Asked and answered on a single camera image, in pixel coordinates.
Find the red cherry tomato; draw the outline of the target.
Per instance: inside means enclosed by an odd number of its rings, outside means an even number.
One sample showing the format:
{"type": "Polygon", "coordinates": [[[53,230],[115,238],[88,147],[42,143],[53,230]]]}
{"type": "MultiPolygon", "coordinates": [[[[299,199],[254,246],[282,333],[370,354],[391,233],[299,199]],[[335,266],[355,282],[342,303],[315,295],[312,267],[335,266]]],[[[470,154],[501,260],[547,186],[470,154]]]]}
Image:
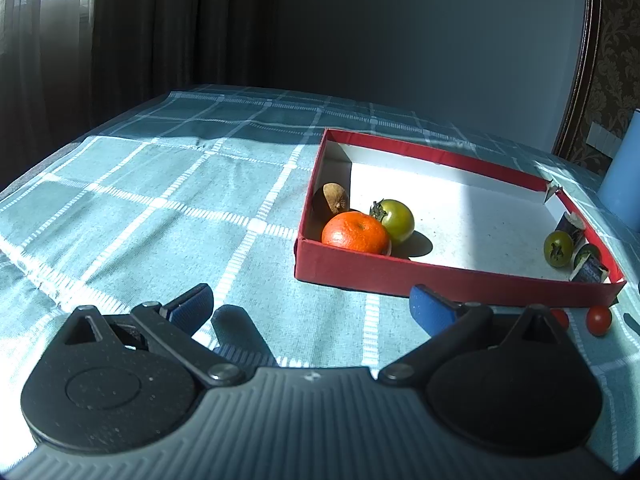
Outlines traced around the red cherry tomato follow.
{"type": "Polygon", "coordinates": [[[612,313],[607,307],[593,306],[586,314],[588,332],[595,337],[604,337],[612,325],[612,313]]]}
{"type": "Polygon", "coordinates": [[[562,309],[551,309],[550,313],[558,321],[563,330],[568,330],[570,327],[570,319],[567,313],[562,309]]]}

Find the large green tomato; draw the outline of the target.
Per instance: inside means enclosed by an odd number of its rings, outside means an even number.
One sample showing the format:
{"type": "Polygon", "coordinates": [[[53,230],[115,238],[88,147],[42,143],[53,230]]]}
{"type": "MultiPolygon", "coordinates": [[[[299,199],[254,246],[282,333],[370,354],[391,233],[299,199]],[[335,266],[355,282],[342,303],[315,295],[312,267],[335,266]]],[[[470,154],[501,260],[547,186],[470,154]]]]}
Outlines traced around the large green tomato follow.
{"type": "Polygon", "coordinates": [[[405,243],[414,231],[414,217],[411,210],[399,200],[374,202],[369,214],[382,223],[393,246],[405,243]]]}

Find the green cucumber piece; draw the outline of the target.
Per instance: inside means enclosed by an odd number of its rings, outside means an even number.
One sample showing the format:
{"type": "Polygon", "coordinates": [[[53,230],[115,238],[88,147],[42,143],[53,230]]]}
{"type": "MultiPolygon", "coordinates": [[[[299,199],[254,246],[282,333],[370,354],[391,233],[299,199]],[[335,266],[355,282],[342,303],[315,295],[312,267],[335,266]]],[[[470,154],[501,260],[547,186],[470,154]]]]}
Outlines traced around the green cucumber piece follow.
{"type": "Polygon", "coordinates": [[[564,268],[573,254],[574,242],[567,232],[553,231],[544,240],[544,258],[552,268],[564,268]]]}

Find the orange mandarin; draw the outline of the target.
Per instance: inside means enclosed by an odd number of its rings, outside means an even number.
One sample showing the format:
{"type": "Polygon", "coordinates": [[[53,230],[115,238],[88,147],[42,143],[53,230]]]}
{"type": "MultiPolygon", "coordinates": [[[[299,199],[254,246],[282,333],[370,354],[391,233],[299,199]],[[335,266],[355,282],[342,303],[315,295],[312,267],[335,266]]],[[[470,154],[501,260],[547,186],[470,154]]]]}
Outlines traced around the orange mandarin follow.
{"type": "Polygon", "coordinates": [[[382,223],[360,211],[337,214],[322,229],[321,243],[352,252],[388,256],[392,242],[382,223]]]}

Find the brown kiwi fruit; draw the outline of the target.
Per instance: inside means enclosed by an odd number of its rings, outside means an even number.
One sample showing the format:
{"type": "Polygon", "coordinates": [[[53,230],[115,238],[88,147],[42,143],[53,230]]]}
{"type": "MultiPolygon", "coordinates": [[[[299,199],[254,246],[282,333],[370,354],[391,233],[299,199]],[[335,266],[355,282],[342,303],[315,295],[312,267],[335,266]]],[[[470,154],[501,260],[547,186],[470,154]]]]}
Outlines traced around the brown kiwi fruit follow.
{"type": "Polygon", "coordinates": [[[328,182],[322,186],[326,206],[332,216],[349,211],[350,200],[347,191],[338,183],[328,182]]]}

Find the red cardboard tray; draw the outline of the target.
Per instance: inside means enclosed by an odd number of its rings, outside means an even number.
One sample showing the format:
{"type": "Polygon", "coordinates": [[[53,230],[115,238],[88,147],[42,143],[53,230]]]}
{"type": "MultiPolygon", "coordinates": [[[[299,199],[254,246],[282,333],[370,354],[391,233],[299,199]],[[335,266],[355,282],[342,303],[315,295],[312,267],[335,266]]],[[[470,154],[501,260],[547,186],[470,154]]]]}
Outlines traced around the red cardboard tray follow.
{"type": "Polygon", "coordinates": [[[544,239],[564,214],[580,211],[553,181],[426,145],[328,129],[314,162],[294,244],[301,281],[408,296],[423,284],[454,301],[494,306],[589,308],[612,304],[626,284],[599,232],[580,217],[586,242],[600,250],[606,277],[582,282],[573,269],[544,260],[544,239]],[[400,200],[414,232],[388,256],[322,243],[314,196],[341,185],[352,208],[400,200]]]}

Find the teal checkered tablecloth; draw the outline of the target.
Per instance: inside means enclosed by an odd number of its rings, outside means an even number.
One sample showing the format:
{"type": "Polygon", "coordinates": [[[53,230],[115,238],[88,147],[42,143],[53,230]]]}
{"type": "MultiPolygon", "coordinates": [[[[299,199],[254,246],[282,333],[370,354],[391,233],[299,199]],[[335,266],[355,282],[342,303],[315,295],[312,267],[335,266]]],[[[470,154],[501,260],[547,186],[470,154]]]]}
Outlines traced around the teal checkered tablecloth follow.
{"type": "Polygon", "coordinates": [[[297,281],[294,242],[327,128],[376,133],[558,182],[627,283],[603,337],[570,336],[600,379],[591,448],[617,470],[639,454],[639,237],[602,208],[590,171],[411,110],[303,92],[203,86],[137,106],[34,170],[1,203],[1,466],[32,452],[20,396],[67,315],[125,312],[207,283],[247,310],[281,365],[378,370],[426,336],[402,298],[297,281]]]}

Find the blue electric kettle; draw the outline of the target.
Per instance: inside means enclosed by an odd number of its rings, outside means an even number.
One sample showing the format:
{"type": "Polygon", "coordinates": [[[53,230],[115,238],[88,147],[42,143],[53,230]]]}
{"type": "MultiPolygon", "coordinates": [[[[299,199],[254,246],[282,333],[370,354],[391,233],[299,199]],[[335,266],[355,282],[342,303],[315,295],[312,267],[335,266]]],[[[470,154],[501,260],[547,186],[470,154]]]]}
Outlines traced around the blue electric kettle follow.
{"type": "Polygon", "coordinates": [[[601,203],[623,224],[638,232],[640,226],[640,113],[634,110],[622,144],[599,188],[601,203]]]}

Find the dark brown curtain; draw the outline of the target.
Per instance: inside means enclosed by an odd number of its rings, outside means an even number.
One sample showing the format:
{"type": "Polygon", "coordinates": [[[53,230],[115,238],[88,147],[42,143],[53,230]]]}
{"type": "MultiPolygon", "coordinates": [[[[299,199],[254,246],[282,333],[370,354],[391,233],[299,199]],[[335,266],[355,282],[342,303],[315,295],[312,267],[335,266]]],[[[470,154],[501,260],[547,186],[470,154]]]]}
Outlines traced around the dark brown curtain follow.
{"type": "Polygon", "coordinates": [[[278,0],[1,0],[1,180],[131,107],[268,84],[278,0]]]}

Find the white wall switch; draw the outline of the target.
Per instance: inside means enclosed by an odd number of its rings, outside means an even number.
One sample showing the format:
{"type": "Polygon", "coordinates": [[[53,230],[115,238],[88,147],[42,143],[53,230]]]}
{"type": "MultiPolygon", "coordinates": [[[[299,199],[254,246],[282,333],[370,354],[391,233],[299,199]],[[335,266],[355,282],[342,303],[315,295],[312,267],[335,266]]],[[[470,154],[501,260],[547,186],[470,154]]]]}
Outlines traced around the white wall switch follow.
{"type": "Polygon", "coordinates": [[[604,156],[614,158],[620,149],[622,139],[596,122],[592,122],[588,131],[586,144],[604,156]]]}

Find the dark wooden headboard frame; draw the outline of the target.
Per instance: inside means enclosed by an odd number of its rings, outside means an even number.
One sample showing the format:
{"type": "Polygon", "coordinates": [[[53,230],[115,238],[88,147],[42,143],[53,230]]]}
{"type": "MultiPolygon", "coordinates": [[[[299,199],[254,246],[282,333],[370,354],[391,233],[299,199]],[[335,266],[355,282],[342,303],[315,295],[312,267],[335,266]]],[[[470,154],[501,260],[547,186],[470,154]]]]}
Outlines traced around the dark wooden headboard frame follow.
{"type": "Polygon", "coordinates": [[[552,153],[602,176],[612,158],[587,144],[592,125],[622,140],[639,108],[639,0],[586,0],[570,96],[552,153]]]}

